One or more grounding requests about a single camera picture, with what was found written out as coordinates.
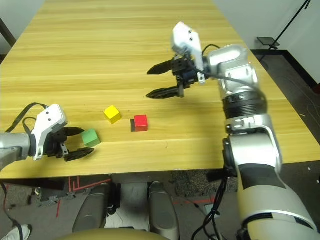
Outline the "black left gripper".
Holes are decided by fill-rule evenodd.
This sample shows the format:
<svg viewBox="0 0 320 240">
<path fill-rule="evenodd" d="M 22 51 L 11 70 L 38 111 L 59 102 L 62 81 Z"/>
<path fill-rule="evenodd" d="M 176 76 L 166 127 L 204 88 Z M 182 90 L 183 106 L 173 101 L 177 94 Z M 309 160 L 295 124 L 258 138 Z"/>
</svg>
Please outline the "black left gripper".
<svg viewBox="0 0 320 240">
<path fill-rule="evenodd" d="M 91 154 L 95 149 L 91 147 L 79 148 L 76 151 L 69 152 L 65 142 L 68 137 L 76 136 L 85 130 L 80 127 L 64 127 L 57 132 L 51 132 L 47 135 L 43 154 L 48 157 L 64 158 L 65 162 L 82 159 Z"/>
</svg>

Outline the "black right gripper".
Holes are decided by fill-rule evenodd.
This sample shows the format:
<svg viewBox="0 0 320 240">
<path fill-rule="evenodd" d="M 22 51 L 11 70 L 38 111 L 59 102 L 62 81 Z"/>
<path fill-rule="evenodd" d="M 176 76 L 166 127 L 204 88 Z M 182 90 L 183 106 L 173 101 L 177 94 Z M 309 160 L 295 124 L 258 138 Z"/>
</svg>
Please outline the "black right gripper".
<svg viewBox="0 0 320 240">
<path fill-rule="evenodd" d="M 199 82 L 198 72 L 193 60 L 183 57 L 174 57 L 171 60 L 159 63 L 151 67 L 148 75 L 161 75 L 172 70 L 177 85 L 167 88 L 159 88 L 149 92 L 146 97 L 150 99 L 168 99 L 184 96 L 184 88 Z"/>
</svg>

